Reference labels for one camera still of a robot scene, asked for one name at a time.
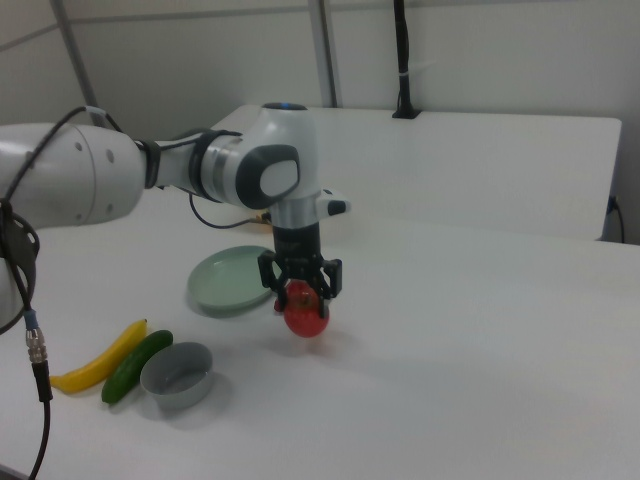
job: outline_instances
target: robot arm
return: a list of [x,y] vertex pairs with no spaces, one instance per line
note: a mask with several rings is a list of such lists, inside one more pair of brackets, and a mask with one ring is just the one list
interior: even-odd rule
[[[49,128],[0,128],[0,191]],[[287,281],[307,281],[319,294],[324,315],[324,300],[340,291],[341,262],[322,258],[318,222],[350,205],[320,189],[315,130],[302,106],[267,104],[244,135],[206,131],[173,142],[134,141],[111,130],[66,125],[24,177],[12,203],[36,229],[86,225],[125,216],[145,188],[169,185],[212,201],[268,208],[275,253],[259,261],[263,284],[278,292],[284,306]],[[278,278],[273,263],[282,272]],[[0,328],[19,309],[15,284],[2,265]]]

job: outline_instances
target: green plate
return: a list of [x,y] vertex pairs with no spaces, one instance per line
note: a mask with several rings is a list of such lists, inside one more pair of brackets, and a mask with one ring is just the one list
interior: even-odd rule
[[189,295],[212,316],[232,316],[259,305],[271,296],[271,290],[262,286],[258,268],[258,257],[266,250],[241,246],[211,255],[189,275]]

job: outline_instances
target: gray bowl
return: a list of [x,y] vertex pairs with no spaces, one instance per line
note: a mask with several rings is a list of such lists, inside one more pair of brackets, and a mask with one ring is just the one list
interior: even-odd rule
[[163,409],[187,408],[211,390],[211,352],[200,343],[176,343],[145,364],[140,385]]

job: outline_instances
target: white wall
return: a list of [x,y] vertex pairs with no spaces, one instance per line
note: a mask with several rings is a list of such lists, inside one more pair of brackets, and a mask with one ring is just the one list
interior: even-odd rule
[[[640,243],[640,1],[472,3],[407,9],[414,105],[621,119],[613,190],[628,240]],[[395,108],[393,11],[379,5],[332,2],[345,107]]]
[[83,103],[48,0],[0,0],[0,125],[55,121]]
[[[330,1],[342,106],[394,108],[391,3]],[[640,243],[640,1],[407,3],[416,106],[623,121],[613,191],[627,239]],[[211,125],[244,103],[327,104],[308,0],[64,6],[99,105],[133,136]],[[81,103],[49,2],[0,0],[0,123],[51,121]],[[616,237],[615,220],[609,232]]]
[[133,136],[169,138],[240,105],[321,106],[307,0],[66,0],[98,103]]

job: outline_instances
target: metal connector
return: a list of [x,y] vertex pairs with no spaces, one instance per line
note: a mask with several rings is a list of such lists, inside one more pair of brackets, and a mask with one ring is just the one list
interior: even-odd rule
[[39,328],[27,330],[27,348],[31,363],[43,363],[47,360],[47,347],[44,344],[44,335]]

